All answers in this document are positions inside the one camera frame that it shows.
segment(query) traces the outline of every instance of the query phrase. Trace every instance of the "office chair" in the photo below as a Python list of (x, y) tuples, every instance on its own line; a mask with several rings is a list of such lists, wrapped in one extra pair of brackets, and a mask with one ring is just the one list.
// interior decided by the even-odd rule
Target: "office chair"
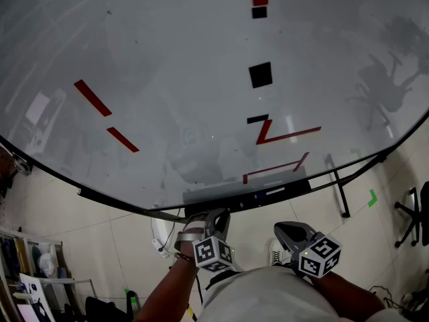
[(411, 209), (403, 206), (399, 201), (395, 203), (395, 209), (401, 209), (405, 211), (408, 215), (411, 216), (412, 221), (410, 226), (407, 229), (407, 232), (405, 232), (404, 237), (401, 241), (397, 241), (395, 243), (395, 247), (398, 248), (400, 245), (402, 245), (405, 241), (405, 239), (408, 237), (408, 235), (412, 232), (413, 228), (416, 228), (416, 239), (413, 240), (411, 245), (413, 247), (416, 246), (416, 244), (419, 242), (420, 238), (420, 224), (422, 224), (422, 244), (423, 246), (427, 246), (429, 244), (429, 233), (425, 232), (426, 228), (428, 227), (429, 222), (429, 181), (425, 182), (423, 185), (422, 190), (420, 191), (420, 202), (421, 202), (421, 209), (419, 210), (418, 207), (418, 196), (417, 196), (417, 190), (416, 188), (412, 188), (410, 190), (410, 195), (414, 195), (414, 211)]
[(105, 303), (93, 297), (87, 297), (85, 302), (86, 318), (93, 321), (129, 321), (134, 320), (131, 298), (136, 297), (134, 291), (127, 292), (127, 312), (118, 309), (114, 303)]

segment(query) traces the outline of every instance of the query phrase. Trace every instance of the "black table frame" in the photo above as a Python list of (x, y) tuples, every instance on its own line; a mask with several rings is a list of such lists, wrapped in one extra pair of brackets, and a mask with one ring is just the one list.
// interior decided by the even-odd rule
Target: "black table frame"
[[(414, 126), (394, 145), (381, 150), (378, 153), (366, 156), (364, 158), (360, 158), (356, 161), (350, 162), (348, 164), (344, 164), (342, 166), (327, 170), (325, 172), (315, 174), (309, 177), (306, 177), (304, 179), (300, 179), (294, 182), (290, 182), (288, 184), (282, 184), (275, 187), (270, 187), (269, 189), (264, 189), (252, 193), (246, 193), (244, 195), (237, 195), (234, 197), (227, 197), (227, 198), (221, 198), (216, 199), (212, 201), (206, 201), (203, 203), (195, 203), (195, 204), (189, 204), (189, 205), (177, 205), (173, 207), (167, 207), (167, 208), (157, 208), (157, 209), (143, 209), (141, 207), (137, 207), (135, 205), (126, 203), (124, 201), (120, 201), (119, 199), (110, 197), (108, 195), (105, 195), (104, 193), (100, 193), (96, 190), (90, 189), (82, 184), (79, 184), (77, 182), (74, 182), (73, 180), (63, 176), (62, 174), (55, 172), (54, 170), (48, 168), (47, 166), (41, 164), (40, 162), (34, 160), (21, 150), (17, 149), (14, 145), (9, 143), (7, 140), (5, 140), (2, 136), (0, 136), (0, 143), (2, 143), (6, 148), (17, 154), (18, 156), (22, 157), (24, 160), (28, 161), (30, 164), (33, 164), (34, 166), (40, 168), (41, 170), (51, 174), (52, 176), (55, 176), (56, 178), (63, 180), (64, 182), (67, 182), (68, 184), (71, 184), (72, 186), (75, 186), (78, 189), (78, 194), (84, 198), (90, 199), (92, 201), (98, 202), (100, 204), (108, 205), (110, 207), (114, 207), (120, 210), (128, 211), (130, 213), (137, 213), (138, 215), (163, 219), (165, 221), (171, 221), (176, 223), (187, 223), (189, 216), (193, 214), (194, 211), (210, 211), (212, 209), (216, 209), (218, 207), (227, 207), (231, 213), (236, 213), (240, 211), (245, 211), (249, 209), (255, 209), (257, 207), (262, 207), (274, 203), (279, 203), (281, 201), (285, 201), (288, 199), (296, 198), (301, 195), (306, 195), (311, 192), (319, 191), (321, 189), (325, 189), (326, 187), (330, 187), (333, 185), (338, 185), (341, 200), (343, 201), (343, 207), (344, 212), (342, 216), (344, 218), (349, 218), (350, 211), (349, 206), (347, 205), (347, 199), (344, 194), (343, 187), (347, 184), (349, 184), (352, 180), (355, 180), (358, 176), (365, 173), (370, 168), (374, 167), (376, 164), (384, 162), (387, 159), (387, 156), (390, 155), (396, 148), (398, 148), (401, 144), (403, 144), (427, 119), (429, 118), (429, 110), (420, 118), (420, 120), (414, 124)], [(359, 162), (365, 161), (372, 158), (368, 163), (366, 163), (364, 166), (362, 166), (360, 169), (358, 169), (353, 174), (350, 174), (348, 176), (345, 176), (344, 178), (340, 178), (338, 171), (352, 166), (354, 164), (357, 164)], [(330, 162), (331, 165), (334, 166), (332, 158), (326, 159), (327, 162)], [(305, 184), (308, 185), (308, 181), (313, 178), (317, 178), (319, 176), (323, 176), (326, 174), (334, 173), (335, 181), (329, 182), (324, 185), (320, 185), (318, 187), (314, 187), (313, 189), (310, 188), (308, 190), (302, 191), (302, 187), (305, 186)], [(265, 198), (258, 198), (256, 199), (256, 195), (263, 195), (263, 193), (273, 191), (276, 189), (282, 189), (284, 190), (273, 194), (273, 195), (267, 195)], [(173, 215), (171, 213), (167, 213), (166, 211), (172, 210), (172, 209), (179, 209), (184, 208), (185, 209), (185, 217), (180, 217)]]

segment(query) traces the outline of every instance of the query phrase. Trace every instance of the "bracelet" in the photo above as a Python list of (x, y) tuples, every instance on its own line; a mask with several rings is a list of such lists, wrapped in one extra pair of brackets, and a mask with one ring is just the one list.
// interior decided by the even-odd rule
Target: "bracelet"
[(191, 262), (193, 265), (195, 265), (195, 259), (192, 259), (192, 258), (190, 258), (189, 256), (186, 256), (185, 254), (182, 254), (182, 253), (175, 253), (175, 254), (174, 254), (174, 257), (175, 257), (176, 259), (178, 259), (178, 258), (182, 258), (183, 260), (189, 261), (189, 262)]

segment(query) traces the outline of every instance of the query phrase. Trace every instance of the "white shirt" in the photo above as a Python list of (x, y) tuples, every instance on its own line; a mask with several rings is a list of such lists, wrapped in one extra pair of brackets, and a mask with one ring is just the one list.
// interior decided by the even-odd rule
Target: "white shirt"
[[(337, 315), (329, 302), (309, 283), (287, 268), (250, 270), (209, 288), (199, 322), (350, 321)], [(385, 309), (367, 322), (406, 322)]]

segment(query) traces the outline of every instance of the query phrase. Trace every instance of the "fiducial marker cube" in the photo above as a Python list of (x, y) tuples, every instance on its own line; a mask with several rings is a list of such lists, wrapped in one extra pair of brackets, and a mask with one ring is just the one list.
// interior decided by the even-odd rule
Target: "fiducial marker cube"
[(300, 252), (299, 270), (307, 275), (322, 278), (340, 262), (342, 245), (326, 235)]
[(232, 249), (215, 236), (202, 241), (193, 241), (195, 264), (210, 272), (233, 267)]

